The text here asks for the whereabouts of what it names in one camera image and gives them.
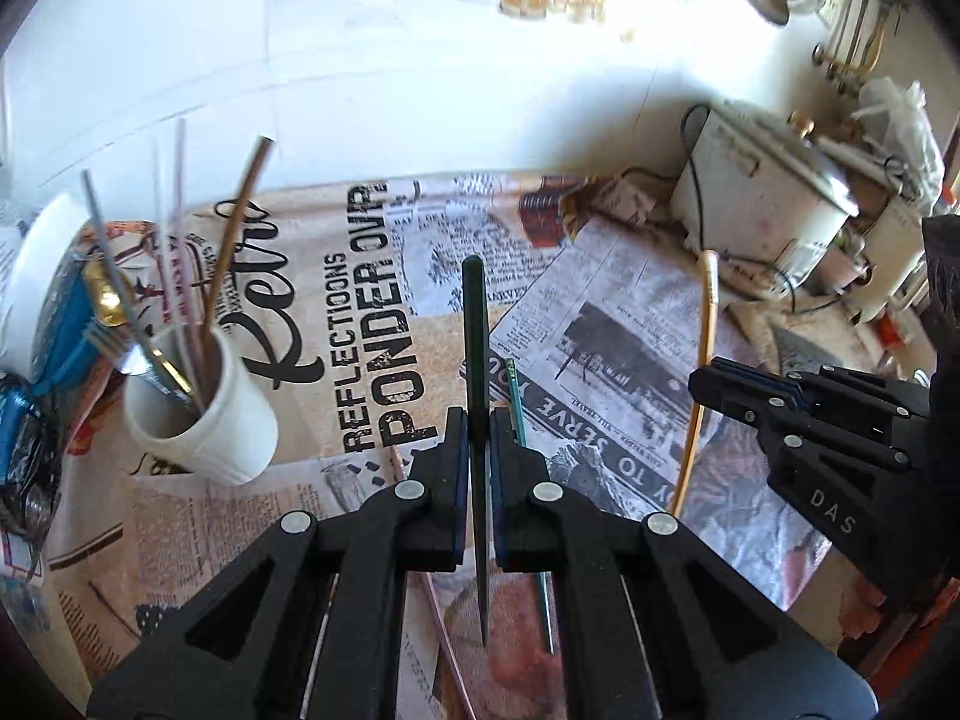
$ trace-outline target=clear plastic bag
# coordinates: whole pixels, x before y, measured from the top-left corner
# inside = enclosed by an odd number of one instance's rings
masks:
[[[861,120],[875,148],[904,163],[917,190],[915,200],[928,213],[944,183],[944,158],[923,109],[926,95],[920,82],[904,89],[889,77],[873,79],[863,85],[859,99],[853,119]]]

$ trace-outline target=round metal pin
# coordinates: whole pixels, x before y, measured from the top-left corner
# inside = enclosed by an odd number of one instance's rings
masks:
[[[394,495],[403,501],[416,501],[426,492],[426,488],[416,479],[404,479],[394,485]]]
[[[534,498],[544,503],[553,503],[563,498],[563,488],[554,482],[541,482],[534,485]]]
[[[285,533],[303,533],[310,527],[310,515],[307,512],[287,512],[280,520]]]
[[[674,533],[677,533],[679,525],[670,514],[657,512],[647,517],[647,527],[658,536],[673,536]]]

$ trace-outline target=silver fork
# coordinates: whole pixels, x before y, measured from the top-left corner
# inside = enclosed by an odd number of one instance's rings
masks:
[[[128,376],[143,376],[143,378],[154,386],[162,394],[176,400],[184,408],[191,412],[197,411],[194,401],[193,388],[184,375],[176,369],[176,366],[167,360],[165,355],[151,344],[150,349],[145,350],[133,338],[133,332],[126,324],[117,327],[104,327],[97,322],[96,317],[92,317],[83,329],[83,338],[88,341],[107,361],[118,371]],[[147,354],[152,354],[157,362],[170,374],[171,379],[176,384],[176,389],[170,389],[155,373],[154,367],[147,359]]]

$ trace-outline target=white mug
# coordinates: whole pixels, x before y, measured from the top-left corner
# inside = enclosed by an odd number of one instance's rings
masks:
[[[184,370],[175,330],[174,325],[162,328],[154,343]],[[127,380],[124,417],[133,440],[152,455],[213,482],[242,485],[270,464],[277,449],[277,416],[253,384],[227,333],[215,326],[212,334],[217,354],[206,375],[216,382],[216,389],[199,418],[189,415],[142,376]]]

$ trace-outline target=white rice cooker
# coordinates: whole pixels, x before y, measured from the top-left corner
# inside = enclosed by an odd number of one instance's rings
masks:
[[[784,298],[786,279],[794,288],[802,284],[859,209],[840,167],[786,121],[749,103],[719,100],[709,107],[693,149],[704,248],[720,253],[720,276],[734,289]],[[670,208],[688,230],[686,247],[699,252],[689,163]]]

